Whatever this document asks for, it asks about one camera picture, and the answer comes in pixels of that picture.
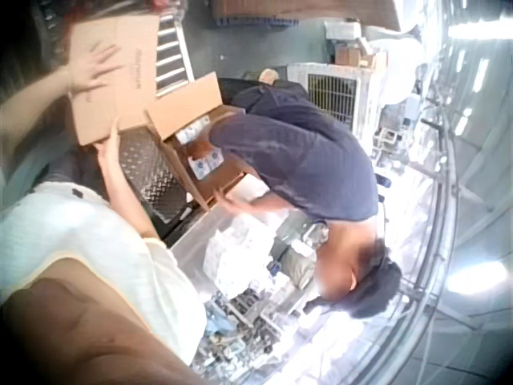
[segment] cardboard box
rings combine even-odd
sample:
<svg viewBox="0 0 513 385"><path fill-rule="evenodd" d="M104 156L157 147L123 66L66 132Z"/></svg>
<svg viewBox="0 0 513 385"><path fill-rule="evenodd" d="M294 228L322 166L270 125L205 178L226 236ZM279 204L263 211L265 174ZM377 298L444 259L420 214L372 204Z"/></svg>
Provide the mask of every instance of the cardboard box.
<svg viewBox="0 0 513 385"><path fill-rule="evenodd" d="M335 64L338 66L360 67L362 53L358 48L337 44L335 46Z"/></svg>
<svg viewBox="0 0 513 385"><path fill-rule="evenodd" d="M362 56L360 65L374 72L383 72L388 66L388 54L386 52L377 52L372 55Z"/></svg>
<svg viewBox="0 0 513 385"><path fill-rule="evenodd" d="M147 124L145 108L156 99L159 17L122 16L83 22L71 31L70 60L93 49L116 44L120 51L106 61L122 68L101 75L106 87L77 94L72 100L75 130L81 145L108 136L112 121L119 129Z"/></svg>
<svg viewBox="0 0 513 385"><path fill-rule="evenodd" d="M228 111L244 110L223 105L215 73L156 98L159 22L158 16L122 16L74 27L71 60L82 57L101 42L99 47L114 43L121 48L107 63L123 64L123 68L103 75L108 82L106 87L74 97L76 134L81 145L106 138L116 116L120 131L147 127L156 136L173 175L208 210L214 190L233 186L242 176L240 169L235 162L224 159L223 164L198 180L175 134L207 114L212 121Z"/></svg>
<svg viewBox="0 0 513 385"><path fill-rule="evenodd" d="M201 116L208 114L213 121L227 112L244 113L244 109L222 104L215 73L187 84L147 106L152 130L162 140L162 150L173 174L205 210L208 210L212 202L214 190L232 187L242 177L242 172L228 158L204 179L198 180L188 163L185 146L175 138L175 134Z"/></svg>

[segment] neck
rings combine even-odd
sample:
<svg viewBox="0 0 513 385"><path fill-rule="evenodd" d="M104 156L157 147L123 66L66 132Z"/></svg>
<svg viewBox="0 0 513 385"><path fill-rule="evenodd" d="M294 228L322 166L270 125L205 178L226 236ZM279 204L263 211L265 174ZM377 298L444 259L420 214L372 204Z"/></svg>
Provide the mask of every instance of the neck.
<svg viewBox="0 0 513 385"><path fill-rule="evenodd" d="M357 265L359 251L376 241L376 227L374 217L360 222L331 221L326 246L336 255L353 259L348 262Z"/></svg>

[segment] diamond plate metal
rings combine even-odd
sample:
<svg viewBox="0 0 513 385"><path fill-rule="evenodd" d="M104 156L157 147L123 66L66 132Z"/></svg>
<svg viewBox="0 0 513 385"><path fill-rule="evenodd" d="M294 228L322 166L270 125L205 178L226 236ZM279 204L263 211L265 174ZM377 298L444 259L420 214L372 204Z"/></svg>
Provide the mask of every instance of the diamond plate metal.
<svg viewBox="0 0 513 385"><path fill-rule="evenodd" d="M135 191L164 223L179 215L187 193L173 176L159 141L146 128L121 133L119 162Z"/></svg>

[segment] air conditioning unit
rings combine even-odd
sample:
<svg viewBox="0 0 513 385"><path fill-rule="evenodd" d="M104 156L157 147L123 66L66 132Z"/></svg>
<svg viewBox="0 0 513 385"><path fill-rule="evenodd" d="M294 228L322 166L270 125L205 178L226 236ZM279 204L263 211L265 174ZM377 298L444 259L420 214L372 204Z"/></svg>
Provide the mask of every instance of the air conditioning unit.
<svg viewBox="0 0 513 385"><path fill-rule="evenodd" d="M301 84L310 101L347 124L369 156L378 129L382 74L358 67L321 63L287 66L287 79Z"/></svg>

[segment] hand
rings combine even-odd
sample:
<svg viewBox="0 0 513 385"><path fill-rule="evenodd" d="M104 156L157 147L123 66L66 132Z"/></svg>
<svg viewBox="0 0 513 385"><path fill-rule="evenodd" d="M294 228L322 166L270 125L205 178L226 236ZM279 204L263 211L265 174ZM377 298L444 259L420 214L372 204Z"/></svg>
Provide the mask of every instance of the hand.
<svg viewBox="0 0 513 385"><path fill-rule="evenodd" d="M214 197L217 199L217 203L231 214L252 213L253 211L251 203L229 199L220 190L214 191Z"/></svg>
<svg viewBox="0 0 513 385"><path fill-rule="evenodd" d="M102 172L119 171L119 118L115 118L111 135L101 143L95 143L98 150L98 163Z"/></svg>
<svg viewBox="0 0 513 385"><path fill-rule="evenodd" d="M69 90L81 92L106 86L107 82L98 77L122 67L119 64L105 63L117 51L119 47L114 44L101 50L98 49L97 44L87 55L68 63L63 69L68 74Z"/></svg>

